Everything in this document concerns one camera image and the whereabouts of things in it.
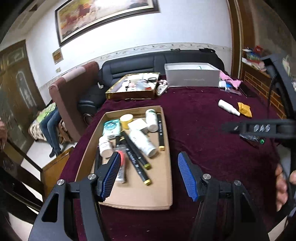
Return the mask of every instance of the maroon tablecloth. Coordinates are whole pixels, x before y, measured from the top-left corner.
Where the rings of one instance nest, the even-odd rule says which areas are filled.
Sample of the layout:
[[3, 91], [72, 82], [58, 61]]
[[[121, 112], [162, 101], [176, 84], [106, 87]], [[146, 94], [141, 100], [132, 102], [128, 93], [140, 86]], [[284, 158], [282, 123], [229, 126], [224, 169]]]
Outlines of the maroon tablecloth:
[[[198, 210], [197, 203], [188, 197], [177, 156], [186, 151], [193, 163], [203, 172], [218, 180], [242, 181], [260, 210], [267, 230], [276, 224], [275, 177], [277, 158], [271, 142], [267, 140], [257, 150], [238, 135], [223, 133], [221, 124], [240, 121], [218, 107], [219, 99], [237, 108], [237, 102], [251, 106], [253, 118], [266, 118], [266, 106], [259, 98], [246, 98], [220, 91], [218, 88], [170, 88], [155, 100], [106, 101], [95, 115], [84, 135], [74, 148], [60, 178], [68, 182], [75, 179], [83, 153], [99, 120], [108, 111], [161, 105], [170, 145], [173, 180], [173, 205], [166, 211], [121, 210], [101, 206], [104, 223], [114, 241], [187, 240]], [[76, 223], [80, 241], [86, 240], [82, 225], [79, 201], [76, 206]]]

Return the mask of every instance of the framed painting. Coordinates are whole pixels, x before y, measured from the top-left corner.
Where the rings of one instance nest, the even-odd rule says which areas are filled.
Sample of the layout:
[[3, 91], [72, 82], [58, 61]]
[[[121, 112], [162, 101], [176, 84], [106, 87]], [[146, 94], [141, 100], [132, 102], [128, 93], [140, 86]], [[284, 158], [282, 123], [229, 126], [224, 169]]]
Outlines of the framed painting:
[[121, 18], [158, 12], [157, 0], [68, 0], [55, 11], [59, 45]]

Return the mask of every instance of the hand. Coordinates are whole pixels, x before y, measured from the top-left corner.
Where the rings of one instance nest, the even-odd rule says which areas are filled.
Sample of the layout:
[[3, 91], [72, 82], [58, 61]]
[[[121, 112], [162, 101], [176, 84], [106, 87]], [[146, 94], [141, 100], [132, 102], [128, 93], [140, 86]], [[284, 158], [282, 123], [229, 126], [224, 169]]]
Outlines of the hand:
[[6, 141], [7, 141], [7, 129], [5, 124], [2, 121], [0, 121], [0, 150], [3, 149]]
[[[288, 185], [284, 178], [283, 168], [278, 164], [276, 168], [276, 211], [279, 211], [288, 200]], [[296, 170], [289, 177], [290, 183], [296, 185]]]

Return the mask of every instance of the remote control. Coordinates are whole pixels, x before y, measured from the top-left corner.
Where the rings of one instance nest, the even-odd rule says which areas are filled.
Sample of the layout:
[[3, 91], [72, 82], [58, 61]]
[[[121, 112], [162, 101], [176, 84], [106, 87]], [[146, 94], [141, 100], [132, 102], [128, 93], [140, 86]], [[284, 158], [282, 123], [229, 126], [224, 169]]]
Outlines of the remote control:
[[157, 96], [161, 96], [168, 88], [168, 85], [159, 85], [156, 90]]

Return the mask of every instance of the blue jeans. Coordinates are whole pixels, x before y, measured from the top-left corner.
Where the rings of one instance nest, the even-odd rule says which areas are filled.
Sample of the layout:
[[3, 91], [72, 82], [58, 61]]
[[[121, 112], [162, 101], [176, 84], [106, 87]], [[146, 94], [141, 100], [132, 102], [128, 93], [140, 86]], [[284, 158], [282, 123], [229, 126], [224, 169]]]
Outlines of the blue jeans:
[[50, 112], [50, 114], [40, 122], [40, 129], [42, 130], [47, 142], [54, 149], [55, 154], [59, 154], [61, 152], [56, 129], [61, 119], [61, 115], [56, 107], [54, 111]]

